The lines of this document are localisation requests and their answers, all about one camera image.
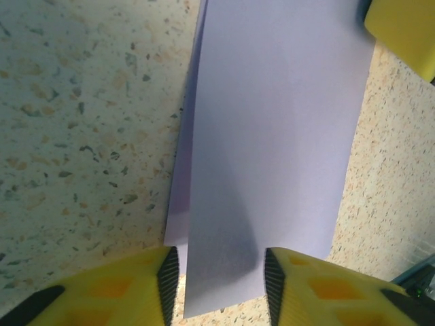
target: yellow object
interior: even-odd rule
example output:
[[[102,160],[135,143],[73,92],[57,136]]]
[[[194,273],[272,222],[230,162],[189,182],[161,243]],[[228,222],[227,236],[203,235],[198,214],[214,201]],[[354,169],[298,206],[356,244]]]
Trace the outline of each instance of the yellow object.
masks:
[[[424,80],[435,79],[435,0],[372,0],[364,24]]]
[[[289,249],[266,250],[264,278],[272,325],[416,325],[381,293],[402,287]]]
[[[54,283],[0,319],[0,325],[170,325],[178,273],[175,247],[150,249]],[[58,295],[27,321],[26,314],[44,300],[42,293],[56,289]]]

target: granite countertop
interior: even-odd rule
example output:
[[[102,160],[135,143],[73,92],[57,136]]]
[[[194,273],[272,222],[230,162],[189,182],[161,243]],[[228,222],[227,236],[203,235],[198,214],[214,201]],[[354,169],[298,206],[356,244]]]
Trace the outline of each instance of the granite countertop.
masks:
[[[0,3],[0,315],[161,245],[198,0]],[[435,88],[373,56],[330,261],[391,279],[435,251]],[[264,298],[174,325],[268,325]]]

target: yellow plastic part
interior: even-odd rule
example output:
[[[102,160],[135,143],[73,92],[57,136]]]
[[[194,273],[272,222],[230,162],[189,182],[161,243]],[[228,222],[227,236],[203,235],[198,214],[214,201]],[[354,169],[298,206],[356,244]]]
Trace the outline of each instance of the yellow plastic part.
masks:
[[[424,80],[435,78],[435,0],[372,0],[364,24]]]
[[[170,250],[147,250],[52,284],[64,286],[65,292],[28,325],[165,325],[157,273]]]
[[[406,295],[402,287],[289,249],[271,251],[285,275],[279,326],[416,325],[380,292],[391,289]],[[266,290],[269,285],[279,293],[277,274],[266,267]],[[268,291],[268,300],[271,309],[277,298]]]

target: speckled countertop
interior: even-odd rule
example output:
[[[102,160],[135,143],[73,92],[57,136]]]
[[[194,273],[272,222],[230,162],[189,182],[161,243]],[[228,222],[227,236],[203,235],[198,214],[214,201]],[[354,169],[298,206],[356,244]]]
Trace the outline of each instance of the speckled countertop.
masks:
[[[0,2],[0,315],[160,245],[198,0]],[[435,88],[377,45],[330,261],[435,251]],[[174,325],[268,325],[264,298]]]

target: paper sheet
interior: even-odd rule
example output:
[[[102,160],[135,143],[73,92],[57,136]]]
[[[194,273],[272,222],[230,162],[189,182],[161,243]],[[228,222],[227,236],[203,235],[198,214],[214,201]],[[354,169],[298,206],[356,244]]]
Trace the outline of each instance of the paper sheet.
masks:
[[[189,232],[185,317],[264,294],[265,247],[328,254],[372,55],[366,6],[209,0],[165,237],[183,271]]]

